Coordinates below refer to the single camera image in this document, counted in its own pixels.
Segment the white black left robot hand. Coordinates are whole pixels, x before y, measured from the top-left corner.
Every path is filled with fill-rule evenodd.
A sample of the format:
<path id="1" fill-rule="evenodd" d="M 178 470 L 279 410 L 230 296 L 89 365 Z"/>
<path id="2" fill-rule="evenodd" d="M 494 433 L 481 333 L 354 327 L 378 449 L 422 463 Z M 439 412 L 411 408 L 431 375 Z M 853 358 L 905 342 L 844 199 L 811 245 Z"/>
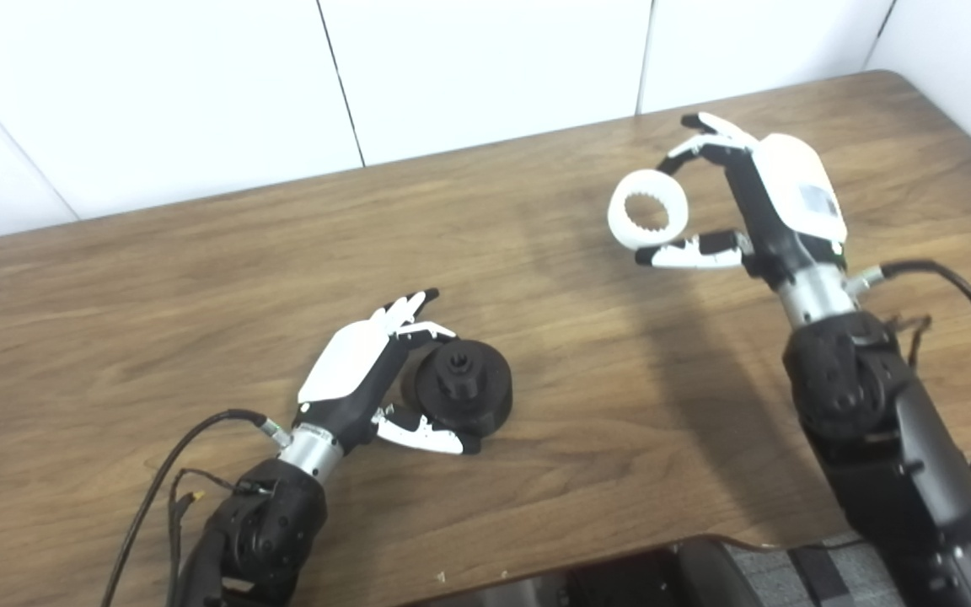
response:
<path id="1" fill-rule="evenodd" d="M 320 447 L 349 454 L 375 438 L 422 452 L 480 453 L 480 439 L 385 399 L 412 350 L 458 340 L 447 327 L 417 321 L 438 296 L 434 287 L 408 293 L 332 335 L 299 389 L 292 441 L 282 457 Z"/>

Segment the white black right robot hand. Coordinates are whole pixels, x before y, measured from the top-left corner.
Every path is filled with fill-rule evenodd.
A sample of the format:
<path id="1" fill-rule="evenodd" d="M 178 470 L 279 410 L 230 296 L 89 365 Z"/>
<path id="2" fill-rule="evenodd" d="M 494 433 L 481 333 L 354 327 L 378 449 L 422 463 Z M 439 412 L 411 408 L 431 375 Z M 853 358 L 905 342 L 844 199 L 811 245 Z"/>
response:
<path id="1" fill-rule="evenodd" d="M 636 247 L 640 266 L 723 269 L 743 266 L 753 279 L 777 291 L 810 266 L 844 269 L 848 228 L 819 154 L 795 136 L 756 138 L 720 116 L 683 115 L 696 131 L 667 153 L 656 170 L 674 177 L 703 158 L 723 169 L 743 227 L 657 238 Z"/>

